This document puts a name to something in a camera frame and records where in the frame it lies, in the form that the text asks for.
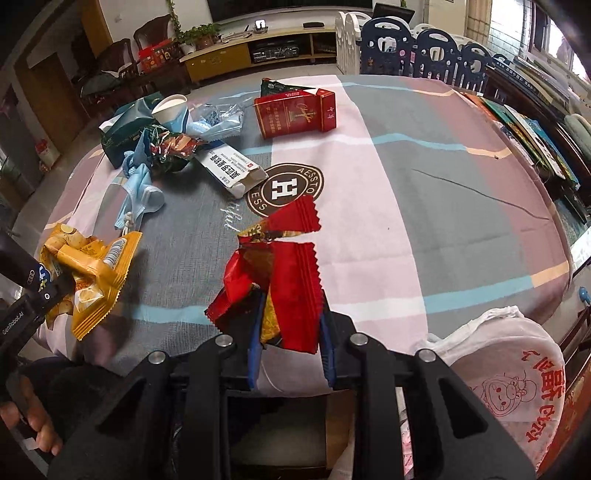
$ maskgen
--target door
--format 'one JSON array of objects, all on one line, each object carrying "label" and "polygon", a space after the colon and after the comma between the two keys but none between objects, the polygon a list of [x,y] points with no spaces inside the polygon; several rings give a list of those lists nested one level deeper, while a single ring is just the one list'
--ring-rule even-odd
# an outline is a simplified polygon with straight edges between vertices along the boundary
[{"label": "door", "polygon": [[43,174],[35,141],[18,112],[18,99],[8,88],[0,105],[0,174],[12,183],[19,195],[27,199],[37,188]]},{"label": "door", "polygon": [[18,81],[43,130],[60,153],[65,153],[78,133],[85,127],[88,114],[57,53],[48,56],[33,68],[26,55],[15,63]]},{"label": "door", "polygon": [[82,20],[90,48],[98,57],[113,43],[99,0],[78,0],[78,14]]}]

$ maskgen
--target human hand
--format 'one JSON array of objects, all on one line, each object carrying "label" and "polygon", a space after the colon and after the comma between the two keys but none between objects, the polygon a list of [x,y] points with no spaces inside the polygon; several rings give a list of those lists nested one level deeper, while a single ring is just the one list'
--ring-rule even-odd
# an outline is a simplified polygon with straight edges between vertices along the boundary
[{"label": "human hand", "polygon": [[[25,377],[21,376],[21,392],[27,401],[27,422],[35,432],[37,432],[37,446],[43,452],[51,452],[53,455],[60,453],[63,442],[53,428],[51,418],[47,414],[41,400],[33,391],[33,384]],[[12,403],[3,403],[0,405],[0,417],[9,429],[17,426],[21,420],[17,406]]]}]

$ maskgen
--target wooden door frame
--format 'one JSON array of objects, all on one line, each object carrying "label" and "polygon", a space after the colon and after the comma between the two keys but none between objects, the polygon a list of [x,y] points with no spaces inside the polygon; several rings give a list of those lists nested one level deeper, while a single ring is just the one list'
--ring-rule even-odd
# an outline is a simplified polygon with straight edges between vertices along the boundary
[{"label": "wooden door frame", "polygon": [[81,5],[83,2],[90,2],[90,3],[94,4],[96,11],[99,13],[98,18],[97,18],[98,26],[102,30],[102,33],[104,33],[104,35],[105,35],[105,39],[106,39],[106,43],[108,43],[108,45],[107,45],[107,47],[108,47],[109,45],[111,45],[113,43],[113,37],[111,36],[111,31],[109,30],[109,26],[107,25],[107,22],[105,20],[105,14],[103,13],[103,9],[100,5],[100,1],[99,0],[75,0],[75,1],[78,3],[78,16],[82,20],[82,25],[84,27],[86,37],[89,39],[90,48],[92,49],[92,53],[95,55],[96,58],[98,58],[98,56],[102,53],[102,50],[104,50],[104,48],[101,50],[101,48],[96,48],[96,46],[94,46],[92,44],[91,39],[88,36],[88,31],[86,29],[86,26],[84,25],[84,19],[83,19]]},{"label": "wooden door frame", "polygon": [[[23,77],[23,75],[27,74],[27,70],[30,70],[28,63],[27,63],[27,57],[32,52],[33,48],[35,48],[35,46],[42,39],[43,35],[47,32],[47,30],[55,23],[55,21],[61,15],[64,14],[64,12],[68,8],[70,8],[74,4],[75,1],[76,0],[64,0],[42,23],[42,25],[39,27],[37,32],[35,32],[32,39],[27,44],[27,46],[23,49],[21,55],[17,58],[17,60],[14,64],[14,71],[15,71],[18,82],[21,84],[21,87],[22,87],[21,78]],[[23,89],[23,93],[25,95],[25,98],[27,98],[27,102],[30,104],[31,110],[33,110],[33,113],[35,114],[39,123],[43,127],[43,130],[46,132],[49,139],[53,142],[53,139],[51,138],[50,134],[48,133],[48,129],[43,124],[44,123],[43,116],[39,115],[39,113],[38,113],[38,105],[36,105],[35,102],[31,103],[30,98],[29,98],[29,96],[27,96],[27,92],[25,89]],[[82,105],[82,101],[80,100],[80,98],[78,98],[78,96],[76,96],[76,99],[77,99],[77,102],[74,106],[74,109],[80,115],[81,119],[88,121],[90,119],[90,117],[86,113],[86,110],[84,109],[84,106]],[[60,150],[60,153],[64,153],[63,150],[65,150],[65,148],[63,145],[61,146],[61,148],[58,145],[56,145],[56,147],[58,148],[58,150]]]}]

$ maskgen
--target red candy wrapper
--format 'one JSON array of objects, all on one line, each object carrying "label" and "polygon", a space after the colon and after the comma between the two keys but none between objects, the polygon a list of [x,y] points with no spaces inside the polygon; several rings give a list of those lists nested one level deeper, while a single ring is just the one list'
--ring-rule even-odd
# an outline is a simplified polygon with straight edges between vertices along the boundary
[{"label": "red candy wrapper", "polygon": [[314,245],[275,240],[318,230],[314,200],[304,195],[240,232],[224,288],[205,312],[208,318],[217,324],[232,305],[261,288],[267,292],[261,342],[280,334],[283,348],[316,353],[324,296]]},{"label": "red candy wrapper", "polygon": [[336,128],[335,93],[321,88],[260,97],[255,110],[264,138]]}]

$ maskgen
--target tiled floor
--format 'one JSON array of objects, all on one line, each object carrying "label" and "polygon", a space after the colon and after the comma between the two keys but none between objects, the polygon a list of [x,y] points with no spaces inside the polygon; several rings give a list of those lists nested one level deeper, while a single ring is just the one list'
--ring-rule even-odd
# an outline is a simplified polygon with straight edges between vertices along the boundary
[{"label": "tiled floor", "polygon": [[[220,91],[237,89],[244,83],[259,82],[263,77],[272,79],[286,79],[309,75],[339,74],[340,71],[334,64],[305,65],[286,67],[276,70],[257,71],[247,75],[234,76],[223,79],[220,82],[204,85],[194,90],[189,99],[194,102],[204,102],[215,97]],[[68,178],[80,159],[94,146],[100,143],[100,132],[96,122],[91,122],[75,139],[68,152],[59,159],[53,168],[41,182],[39,188],[28,199],[14,224],[13,231],[20,235],[17,242],[30,254],[35,254],[39,237],[47,224],[51,211],[55,207],[64,189]],[[13,297],[17,286],[0,275],[0,295],[7,300]],[[31,359],[44,356],[47,351],[38,345],[27,345],[23,350],[24,356]]]}]

